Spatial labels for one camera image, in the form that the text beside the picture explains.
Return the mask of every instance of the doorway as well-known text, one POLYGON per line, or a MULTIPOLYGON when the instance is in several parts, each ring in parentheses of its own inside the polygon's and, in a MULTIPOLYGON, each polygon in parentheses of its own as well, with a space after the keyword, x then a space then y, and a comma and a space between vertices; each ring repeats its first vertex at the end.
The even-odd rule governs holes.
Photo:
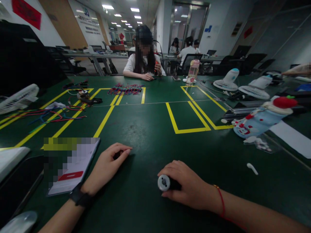
POLYGON ((192 36, 194 40, 201 40, 208 15, 209 4, 201 6, 191 4, 174 4, 169 37, 169 48, 174 38, 179 40, 179 48, 185 47, 185 40, 192 36))

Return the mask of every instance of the white paper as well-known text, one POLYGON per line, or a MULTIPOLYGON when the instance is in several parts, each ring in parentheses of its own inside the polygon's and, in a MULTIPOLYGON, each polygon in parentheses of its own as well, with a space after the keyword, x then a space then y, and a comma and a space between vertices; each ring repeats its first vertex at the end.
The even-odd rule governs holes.
POLYGON ((309 138, 284 123, 284 121, 272 126, 270 130, 294 150, 307 159, 311 159, 311 140, 309 138))

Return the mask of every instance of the girl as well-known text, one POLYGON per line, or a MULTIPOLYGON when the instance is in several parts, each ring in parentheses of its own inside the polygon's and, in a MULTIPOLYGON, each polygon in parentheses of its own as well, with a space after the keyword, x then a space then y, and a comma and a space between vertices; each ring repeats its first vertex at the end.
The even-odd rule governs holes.
POLYGON ((153 37, 146 25, 140 25, 136 29, 135 49, 136 54, 129 57, 123 70, 124 76, 151 81, 154 80, 152 76, 155 71, 158 76, 166 75, 159 56, 153 53, 153 37))
POLYGON ((176 55, 180 53, 179 41, 177 37, 174 39, 171 48, 169 49, 169 53, 174 53, 176 55))

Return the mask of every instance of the black watch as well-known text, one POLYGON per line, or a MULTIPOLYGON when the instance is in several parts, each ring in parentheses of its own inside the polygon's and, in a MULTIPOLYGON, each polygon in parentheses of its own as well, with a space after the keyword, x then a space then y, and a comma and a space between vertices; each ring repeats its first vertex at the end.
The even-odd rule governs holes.
POLYGON ((92 201, 92 197, 87 194, 81 192, 82 183, 80 182, 69 194, 71 200, 75 202, 75 205, 82 206, 82 207, 89 207, 92 201))

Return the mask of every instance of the water bottle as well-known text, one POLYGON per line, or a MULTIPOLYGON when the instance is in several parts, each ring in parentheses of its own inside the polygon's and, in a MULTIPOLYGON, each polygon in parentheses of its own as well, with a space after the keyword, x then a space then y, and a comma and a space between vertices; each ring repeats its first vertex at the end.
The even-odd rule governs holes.
POLYGON ((234 132, 241 138, 258 136, 266 132, 271 126, 279 123, 284 117, 293 113, 292 107, 297 105, 297 101, 291 96, 283 96, 265 102, 245 118, 234 122, 234 132))
POLYGON ((198 75, 199 66, 200 66, 199 60, 194 59, 191 61, 186 86, 193 86, 193 81, 197 78, 198 75))

